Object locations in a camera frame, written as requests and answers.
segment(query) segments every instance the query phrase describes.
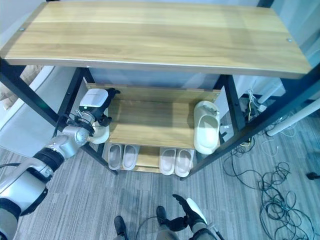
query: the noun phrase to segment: white pipe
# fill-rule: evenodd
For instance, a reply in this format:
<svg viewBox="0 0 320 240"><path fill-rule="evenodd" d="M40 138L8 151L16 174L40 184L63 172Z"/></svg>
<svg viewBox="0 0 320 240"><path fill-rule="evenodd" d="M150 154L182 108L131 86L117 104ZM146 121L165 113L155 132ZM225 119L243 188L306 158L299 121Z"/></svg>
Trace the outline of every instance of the white pipe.
<svg viewBox="0 0 320 240"><path fill-rule="evenodd" d="M280 122L279 124L275 125L273 129L270 131L267 131L266 134L268 136L273 136L277 134L278 132L282 131L283 129L286 129L287 127L291 126L292 124L300 121L301 119L305 118L309 114L312 114L313 112L320 109L320 98L315 100L313 103L309 104L302 110L298 111L293 116L287 118L286 120Z"/></svg>
<svg viewBox="0 0 320 240"><path fill-rule="evenodd" d="M279 88L281 87L281 82L278 83L278 85L274 85L274 87L271 87L268 91L266 91L265 94L263 94L258 99L258 104L263 104L268 98L272 96Z"/></svg>

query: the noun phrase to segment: black metal frame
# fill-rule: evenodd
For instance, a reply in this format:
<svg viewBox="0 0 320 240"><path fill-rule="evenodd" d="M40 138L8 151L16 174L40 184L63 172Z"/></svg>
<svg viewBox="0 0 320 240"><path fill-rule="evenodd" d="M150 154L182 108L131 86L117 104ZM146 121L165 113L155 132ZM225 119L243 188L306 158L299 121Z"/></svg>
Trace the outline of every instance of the black metal frame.
<svg viewBox="0 0 320 240"><path fill-rule="evenodd" d="M88 68L77 67L65 93L59 111L56 113L20 78L20 75L18 74L20 70L20 68L17 70L15 66L9 65L6 60L0 58L0 82L2 82L8 89L28 104L36 113L51 125L56 127L58 124L59 130L62 130L66 126L66 119L59 119L59 116L62 114L70 114L83 78L85 78L87 82L94 82L94 78ZM118 174L117 171L111 170L108 163L102 158L101 154L103 148L101 146L99 146L99 153L89 146L89 144L86 144L81 148L114 175Z"/></svg>
<svg viewBox="0 0 320 240"><path fill-rule="evenodd" d="M274 0L260 0L258 7L270 8ZM83 77L87 83L94 83L94 79L88 68L78 67L71 80L66 95L62 101L58 114L55 113L27 84L25 84L19 77L21 67L14 68L10 66L4 59L1 58L1 82L3 82L12 92L19 96L25 103L27 103L33 110L41 115L45 120L53 126L57 124L59 115L62 113L70 113L71 107L74 103L79 86ZM226 97L228 101L232 127L234 131L233 137L224 141L222 135L219 135L220 147L211 155L200 161L195 165L187 177L181 177L185 180L197 173L207 165L213 163L223 155L229 153L232 149L247 141L249 138L265 129L278 118L290 112L293 108L305 102L309 97L320 90L320 64L318 64L307 75L300 80L281 79L286 93L283 96L277 97L275 102L270 105L264 112L256 118L245 124L245 119L240 109L239 98L237 95L234 79L232 75L221 75L215 84L215 89L225 88ZM65 119L60 124L60 129L65 125ZM108 167L108 164L101 157L104 150L104 144L100 144L97 152L92 149L89 144L86 144L82 149L90 154L99 163Z"/></svg>
<svg viewBox="0 0 320 240"><path fill-rule="evenodd" d="M277 119L289 113L292 109L299 106L312 95L320 91L320 63L300 80L292 79L291 83L292 86L289 87L289 89L286 89L286 93L284 95L280 96L278 100L276 100L272 105L270 105L264 112L262 112L256 118L248 122L248 124L244 128L242 128L238 132L234 132L233 137L231 137L226 142L222 143L213 154L207 156L205 159L203 159L197 165L195 165L191 169L187 177L181 177L180 179L185 180L189 178L190 176L200 171L207 165L213 163L223 155L229 153L232 149L234 149L241 143L247 141L249 138L256 135L260 131L264 130L267 126L275 122ZM234 85L230 84L229 81L225 81L223 84L224 86L230 85L231 88L233 88ZM227 95L233 95L232 100L234 100L235 98L238 99L237 93L234 93L232 89L230 92L226 90L226 93ZM237 124L237 119L240 119L241 117L243 118L243 116L235 116L235 114L231 114L231 118L233 118L232 125L233 123Z"/></svg>

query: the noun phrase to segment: white slipper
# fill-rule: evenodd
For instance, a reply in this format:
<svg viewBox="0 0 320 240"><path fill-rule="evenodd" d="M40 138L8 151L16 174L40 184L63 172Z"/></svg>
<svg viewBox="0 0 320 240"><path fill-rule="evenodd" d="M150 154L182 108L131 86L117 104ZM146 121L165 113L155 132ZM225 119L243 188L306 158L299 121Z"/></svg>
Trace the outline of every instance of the white slipper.
<svg viewBox="0 0 320 240"><path fill-rule="evenodd" d="M178 149L175 159L174 173L179 177L189 175L190 169L193 168L194 149Z"/></svg>
<svg viewBox="0 0 320 240"><path fill-rule="evenodd" d="M200 101L194 107L195 149L201 154L212 154L218 147L220 113L210 101Z"/></svg>
<svg viewBox="0 0 320 240"><path fill-rule="evenodd" d="M108 143L106 147L109 168L118 170L121 167L124 146L116 143Z"/></svg>
<svg viewBox="0 0 320 240"><path fill-rule="evenodd" d="M171 175L175 171L176 148L160 147L159 168L163 175Z"/></svg>
<svg viewBox="0 0 320 240"><path fill-rule="evenodd" d="M108 116L108 108L104 110L103 114ZM89 141L93 144L105 143L110 136L110 126L101 126L97 121L93 124L94 134L89 137Z"/></svg>
<svg viewBox="0 0 320 240"><path fill-rule="evenodd" d="M124 170L132 170L137 164L140 146L125 145L123 150L122 168Z"/></svg>

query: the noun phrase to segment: wooden shelf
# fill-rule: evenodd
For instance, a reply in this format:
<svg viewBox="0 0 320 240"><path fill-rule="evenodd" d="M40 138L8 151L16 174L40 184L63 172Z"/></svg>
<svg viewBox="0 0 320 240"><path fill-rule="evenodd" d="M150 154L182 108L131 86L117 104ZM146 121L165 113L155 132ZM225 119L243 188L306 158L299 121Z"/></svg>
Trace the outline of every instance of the wooden shelf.
<svg viewBox="0 0 320 240"><path fill-rule="evenodd" d="M121 91L109 106L111 143L194 149L194 107L220 91L88 84Z"/></svg>
<svg viewBox="0 0 320 240"><path fill-rule="evenodd" d="M271 8L168 2L42 3L0 55L12 65L298 79L308 61Z"/></svg>
<svg viewBox="0 0 320 240"><path fill-rule="evenodd" d="M133 170L138 172L160 173L159 152L159 147L140 147L138 160Z"/></svg>

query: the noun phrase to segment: black shoe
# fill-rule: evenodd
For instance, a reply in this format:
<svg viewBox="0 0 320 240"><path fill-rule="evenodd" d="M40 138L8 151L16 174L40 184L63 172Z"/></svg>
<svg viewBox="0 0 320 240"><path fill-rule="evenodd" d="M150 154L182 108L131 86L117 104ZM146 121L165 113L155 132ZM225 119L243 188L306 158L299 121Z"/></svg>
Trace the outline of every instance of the black shoe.
<svg viewBox="0 0 320 240"><path fill-rule="evenodd" d="M126 224L122 216L116 216L114 219L114 227L117 235L124 236L125 239L127 238L126 232Z"/></svg>
<svg viewBox="0 0 320 240"><path fill-rule="evenodd" d="M167 219L167 213L166 213L166 210L163 206L158 206L156 208L156 216L158 219L158 223L160 225L165 223L165 220Z"/></svg>

